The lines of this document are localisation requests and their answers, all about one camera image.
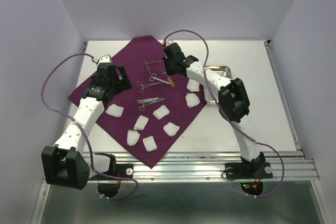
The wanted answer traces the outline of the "steel surgical scissors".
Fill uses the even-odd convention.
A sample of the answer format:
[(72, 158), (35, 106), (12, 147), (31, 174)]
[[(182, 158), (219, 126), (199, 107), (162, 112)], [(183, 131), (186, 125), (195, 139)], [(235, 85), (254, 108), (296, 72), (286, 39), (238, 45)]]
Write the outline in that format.
[(165, 84), (171, 84), (170, 82), (168, 81), (165, 81), (165, 80), (162, 80), (160, 78), (157, 77), (157, 74), (153, 73), (151, 74), (151, 76), (149, 77), (149, 81), (153, 82), (153, 81), (159, 81), (161, 83), (165, 83)]

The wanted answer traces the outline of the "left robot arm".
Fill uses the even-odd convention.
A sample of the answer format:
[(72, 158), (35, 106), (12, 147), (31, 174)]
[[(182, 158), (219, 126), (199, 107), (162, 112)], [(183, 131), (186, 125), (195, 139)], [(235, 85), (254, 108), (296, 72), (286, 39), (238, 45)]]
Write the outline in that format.
[(90, 159), (86, 161), (82, 152), (89, 144), (88, 136), (93, 126), (113, 97), (131, 88), (123, 66), (116, 66), (108, 56), (98, 60), (96, 75), (86, 87), (77, 112), (74, 116), (66, 116), (70, 124), (55, 144), (44, 147), (41, 153), (48, 184), (83, 189), (92, 175), (121, 180), (115, 176), (117, 166), (114, 156), (107, 155), (105, 161), (95, 161), (95, 155), (90, 154)]

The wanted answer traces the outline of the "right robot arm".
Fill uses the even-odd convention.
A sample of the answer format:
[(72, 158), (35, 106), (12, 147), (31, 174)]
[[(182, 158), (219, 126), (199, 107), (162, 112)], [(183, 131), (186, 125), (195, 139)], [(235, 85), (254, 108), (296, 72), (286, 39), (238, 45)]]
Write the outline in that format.
[(233, 80), (223, 77), (203, 65), (196, 57), (186, 57), (175, 42), (164, 42), (163, 50), (163, 61), (169, 76), (181, 74), (207, 87), (221, 116), (234, 130), (240, 149), (243, 174), (248, 177), (258, 174), (265, 162), (265, 156), (256, 141), (246, 133), (250, 101), (243, 81), (239, 78)]

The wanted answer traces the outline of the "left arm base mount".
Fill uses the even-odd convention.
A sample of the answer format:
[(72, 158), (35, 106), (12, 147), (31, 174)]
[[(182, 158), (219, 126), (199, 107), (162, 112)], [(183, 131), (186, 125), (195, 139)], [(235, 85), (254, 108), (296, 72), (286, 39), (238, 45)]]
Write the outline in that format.
[(131, 196), (138, 188), (133, 181), (134, 166), (131, 163), (116, 164), (107, 172), (94, 174), (88, 182), (97, 184), (99, 197), (109, 201), (121, 200)]

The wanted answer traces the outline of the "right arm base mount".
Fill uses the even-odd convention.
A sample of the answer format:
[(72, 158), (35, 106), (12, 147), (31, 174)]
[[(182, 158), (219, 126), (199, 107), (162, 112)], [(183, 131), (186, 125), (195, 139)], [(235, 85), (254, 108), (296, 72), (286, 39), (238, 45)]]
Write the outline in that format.
[(242, 163), (226, 163), (221, 177), (229, 182), (241, 180), (240, 187), (247, 195), (259, 197), (264, 190), (264, 179), (272, 179), (273, 173), (268, 162), (252, 170)]

